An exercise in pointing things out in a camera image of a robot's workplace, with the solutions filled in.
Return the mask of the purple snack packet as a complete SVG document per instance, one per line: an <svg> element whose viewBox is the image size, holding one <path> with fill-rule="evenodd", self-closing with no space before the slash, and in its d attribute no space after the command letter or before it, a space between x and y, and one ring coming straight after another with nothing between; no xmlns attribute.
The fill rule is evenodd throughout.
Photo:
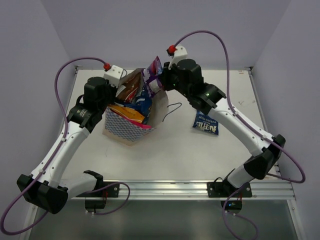
<svg viewBox="0 0 320 240"><path fill-rule="evenodd" d="M160 90L163 89L163 85L160 81L160 75L162 72L163 68L158 56L141 72L145 89L150 98L153 98Z"/></svg>

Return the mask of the brown Chio snack bag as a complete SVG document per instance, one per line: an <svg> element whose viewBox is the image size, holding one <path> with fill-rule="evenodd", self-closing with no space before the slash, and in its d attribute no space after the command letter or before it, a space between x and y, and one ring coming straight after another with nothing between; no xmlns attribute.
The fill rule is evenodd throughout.
<svg viewBox="0 0 320 240"><path fill-rule="evenodd" d="M140 89L140 84L141 74L139 72L128 75L119 86L116 99L121 102L131 103Z"/></svg>

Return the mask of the orange yellow snack bag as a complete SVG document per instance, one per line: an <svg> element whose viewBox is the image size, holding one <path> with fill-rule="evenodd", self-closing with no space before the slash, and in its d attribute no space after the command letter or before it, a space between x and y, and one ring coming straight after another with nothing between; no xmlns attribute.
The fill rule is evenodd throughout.
<svg viewBox="0 0 320 240"><path fill-rule="evenodd" d="M133 122L142 124L145 120L145 117L141 113L130 107L110 104L108 108L114 113L120 115L121 117L131 120Z"/></svg>

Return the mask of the blue Burts chips bag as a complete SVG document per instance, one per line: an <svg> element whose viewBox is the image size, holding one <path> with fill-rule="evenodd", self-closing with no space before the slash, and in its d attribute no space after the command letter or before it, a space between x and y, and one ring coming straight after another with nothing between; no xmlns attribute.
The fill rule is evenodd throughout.
<svg viewBox="0 0 320 240"><path fill-rule="evenodd" d="M125 107L138 111L144 117L149 117L152 107L152 99L145 87L139 92L132 103L125 103Z"/></svg>

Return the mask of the blue checkered paper bag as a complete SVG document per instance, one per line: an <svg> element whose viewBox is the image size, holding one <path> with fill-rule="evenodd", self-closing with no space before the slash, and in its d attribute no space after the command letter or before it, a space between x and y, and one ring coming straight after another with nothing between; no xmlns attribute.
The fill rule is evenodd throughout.
<svg viewBox="0 0 320 240"><path fill-rule="evenodd" d="M137 68L133 72L128 74L130 75L133 73L140 73L140 88L137 94L135 95L134 99L140 93L142 88L145 87L143 77L142 77L142 70L143 68ZM121 84L124 82L125 78L128 75L126 75L124 78L121 79ZM105 120L104 120L104 127L102 130L102 134L109 137L112 140L115 140L127 146L132 146L135 143L139 142L140 140L144 139L146 135L150 134L156 128L161 126L165 118L171 113L169 111L170 105L169 105L168 95L166 94L165 91L160 90L151 99L152 99L152 106L150 110L150 115L149 117L145 117L142 123L142 124L147 124L152 126L151 129L142 129L134 125L134 121L131 121L111 111L108 105L108 107L105 110ZM118 105L118 106L124 107L124 104L127 104L127 103L119 101L116 98L115 102L110 105Z"/></svg>

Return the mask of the blue Kettle chips bag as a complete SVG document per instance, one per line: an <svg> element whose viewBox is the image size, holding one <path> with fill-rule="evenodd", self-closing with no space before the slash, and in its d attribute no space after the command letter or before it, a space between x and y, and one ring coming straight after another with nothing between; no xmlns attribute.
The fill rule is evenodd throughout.
<svg viewBox="0 0 320 240"><path fill-rule="evenodd" d="M192 127L204 131L205 133L219 135L219 123L213 118L205 115L201 111L196 111Z"/></svg>

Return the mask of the red Real crisps bag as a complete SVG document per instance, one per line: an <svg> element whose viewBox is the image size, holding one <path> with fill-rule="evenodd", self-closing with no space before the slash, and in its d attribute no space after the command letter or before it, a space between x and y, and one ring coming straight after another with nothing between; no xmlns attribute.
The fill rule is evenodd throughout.
<svg viewBox="0 0 320 240"><path fill-rule="evenodd" d="M141 129L144 129L144 130L148 130L148 129L152 129L153 127L148 125L148 124L143 124L143 123L140 123L140 122L133 122L134 125L140 127Z"/></svg>

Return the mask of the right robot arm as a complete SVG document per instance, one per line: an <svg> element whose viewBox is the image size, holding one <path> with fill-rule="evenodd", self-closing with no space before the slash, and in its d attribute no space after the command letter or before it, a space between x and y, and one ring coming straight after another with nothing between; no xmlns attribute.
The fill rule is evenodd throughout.
<svg viewBox="0 0 320 240"><path fill-rule="evenodd" d="M235 196L242 185L254 179L265 178L280 158L281 152L273 144L283 147L286 140L282 135L273 136L259 128L230 105L221 89L204 81L202 69L193 59L165 62L159 79L165 91L178 91L194 109L222 124L251 154L222 181L220 189L227 196Z"/></svg>

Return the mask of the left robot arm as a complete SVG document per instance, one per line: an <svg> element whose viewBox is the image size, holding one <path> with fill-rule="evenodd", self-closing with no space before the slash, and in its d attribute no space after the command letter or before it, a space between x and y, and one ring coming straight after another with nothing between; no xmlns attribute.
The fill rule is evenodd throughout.
<svg viewBox="0 0 320 240"><path fill-rule="evenodd" d="M84 95L69 111L61 136L29 175L17 179L27 202L57 214L73 197L86 192L95 197L103 193L103 177L94 171L86 170L72 180L63 180L62 175L79 146L102 120L107 106L115 101L118 85L118 80L103 77L87 80Z"/></svg>

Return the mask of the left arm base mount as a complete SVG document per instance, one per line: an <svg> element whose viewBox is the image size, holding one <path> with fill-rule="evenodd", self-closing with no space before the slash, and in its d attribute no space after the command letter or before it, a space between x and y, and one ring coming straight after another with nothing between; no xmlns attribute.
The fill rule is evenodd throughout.
<svg viewBox="0 0 320 240"><path fill-rule="evenodd" d="M85 174L89 174L93 176L96 179L96 184L94 186L94 190L102 189L103 187L109 186L107 188L104 188L97 192L92 193L86 193L86 197L96 197L100 198L100 200L85 200L84 206L87 211L90 212L96 212L96 210L103 210L107 204L107 198L117 198L119 195L119 187L120 184L118 182L112 182L112 181L104 181L104 177L92 170L86 170L84 171Z"/></svg>

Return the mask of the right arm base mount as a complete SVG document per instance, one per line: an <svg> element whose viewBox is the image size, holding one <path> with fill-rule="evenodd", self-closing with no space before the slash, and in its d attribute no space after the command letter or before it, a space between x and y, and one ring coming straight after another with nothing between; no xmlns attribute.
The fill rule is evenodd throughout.
<svg viewBox="0 0 320 240"><path fill-rule="evenodd" d="M243 189L234 188L226 180L221 177L216 178L214 181L206 183L207 195L209 198L227 198L233 192L235 200L228 200L225 206L227 211L239 213L243 207L243 198L251 198L253 196L250 183L246 183Z"/></svg>

